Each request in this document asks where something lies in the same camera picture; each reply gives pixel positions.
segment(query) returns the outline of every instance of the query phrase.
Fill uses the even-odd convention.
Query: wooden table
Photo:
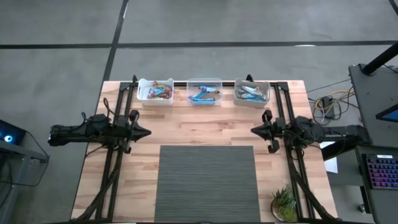
[[[296,80],[288,81],[288,83],[294,115],[311,118],[304,82]],[[108,99],[110,108],[116,106],[119,84],[120,82],[104,82],[97,113],[106,113],[106,108],[102,103],[104,97]],[[168,107],[144,106],[137,100],[135,91],[133,95],[131,109],[137,109],[140,112],[139,125],[151,130],[152,134],[132,143],[131,154],[123,156],[114,222],[154,221],[161,145],[253,146],[261,221],[275,221],[270,211],[272,193],[290,184],[284,143],[280,140],[280,149],[277,153],[269,154],[267,150],[269,141],[264,141],[250,132],[251,128],[262,124],[261,115],[265,109],[270,109],[274,116],[278,116],[274,91],[271,91],[271,100],[264,109],[235,106],[232,87],[224,87],[221,106],[190,106],[187,102],[185,87],[175,87],[174,103]],[[288,114],[283,93],[282,101],[284,113]],[[98,146],[99,144],[89,144],[88,152]],[[98,193],[105,157],[106,150],[102,149],[86,158],[72,218],[81,215]],[[306,148],[304,161],[312,192],[326,210],[337,217],[320,150],[315,147]],[[304,214],[307,214],[301,190],[300,198]],[[103,214],[106,214],[107,207],[108,201],[105,200]]]

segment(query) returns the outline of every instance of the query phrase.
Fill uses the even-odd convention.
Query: potted plant
[[[271,202],[271,212],[279,221],[297,222],[296,201],[293,198],[290,186],[278,190],[276,194],[272,193],[274,199]]]

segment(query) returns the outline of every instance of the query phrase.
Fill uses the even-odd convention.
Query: concrete floor
[[[3,0],[0,44],[110,44],[122,0]],[[387,0],[130,0],[120,43],[211,41],[396,40],[398,16]],[[348,78],[348,66],[367,63],[387,45],[118,49],[110,80],[191,77],[304,80],[308,90]],[[109,49],[0,50],[0,119],[27,129],[51,155],[35,188],[18,198],[13,223],[69,219],[85,144],[50,147],[53,124],[78,124],[94,113]],[[391,64],[398,65],[394,59]],[[346,90],[349,82],[309,94]],[[359,124],[350,108],[331,125]],[[336,185],[339,217],[372,222],[355,209],[359,188]]]

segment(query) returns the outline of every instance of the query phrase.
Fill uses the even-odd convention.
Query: rgb keyboard
[[[366,162],[372,188],[398,190],[398,159],[377,158],[375,155],[368,155]]]

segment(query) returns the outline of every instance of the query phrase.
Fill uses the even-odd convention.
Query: striped gray mat
[[[155,222],[259,222],[251,146],[162,146]]]

